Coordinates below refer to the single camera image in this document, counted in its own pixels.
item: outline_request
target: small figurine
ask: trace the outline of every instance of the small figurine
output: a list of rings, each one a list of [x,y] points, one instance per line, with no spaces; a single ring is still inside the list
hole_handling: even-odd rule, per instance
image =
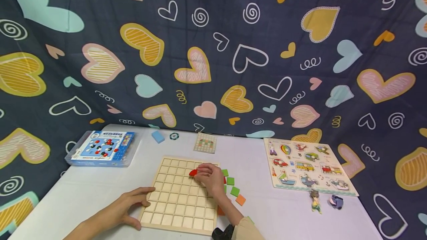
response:
[[[310,191],[310,197],[313,200],[313,203],[311,203],[311,211],[317,210],[321,214],[320,203],[319,203],[319,192],[312,189]]]
[[[329,199],[329,202],[334,207],[334,209],[342,209],[342,206],[344,204],[344,200],[336,195],[332,195]]]

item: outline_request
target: wooden grid board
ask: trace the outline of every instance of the wooden grid board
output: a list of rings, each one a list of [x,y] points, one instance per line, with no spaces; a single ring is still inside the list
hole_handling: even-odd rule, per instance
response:
[[[156,190],[147,195],[151,206],[143,207],[139,216],[141,226],[212,235],[218,206],[203,184],[188,175],[202,163],[162,158],[152,184]]]
[[[216,136],[198,133],[194,151],[214,154],[216,150]]]

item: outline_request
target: fabric backdrop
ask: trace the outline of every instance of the fabric backdrop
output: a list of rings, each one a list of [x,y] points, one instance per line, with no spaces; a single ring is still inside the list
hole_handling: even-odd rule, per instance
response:
[[[426,237],[427,0],[0,8],[0,239],[109,123],[329,144],[384,239]]]

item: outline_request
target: right hand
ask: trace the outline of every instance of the right hand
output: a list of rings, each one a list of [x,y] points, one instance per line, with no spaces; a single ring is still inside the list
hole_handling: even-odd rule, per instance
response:
[[[194,176],[197,181],[202,182],[208,193],[214,198],[225,194],[224,192],[224,174],[221,168],[211,164],[203,163],[197,167],[197,175]]]

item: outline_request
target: left hand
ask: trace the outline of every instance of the left hand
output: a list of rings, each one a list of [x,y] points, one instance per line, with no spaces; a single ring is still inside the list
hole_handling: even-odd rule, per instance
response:
[[[154,187],[140,187],[124,193],[109,206],[101,209],[98,213],[90,217],[87,221],[92,226],[98,227],[101,231],[106,231],[122,223],[130,225],[140,231],[140,221],[130,217],[128,210],[135,204],[142,204],[144,207],[150,206],[151,204],[147,201],[147,193],[153,192],[154,190]]]

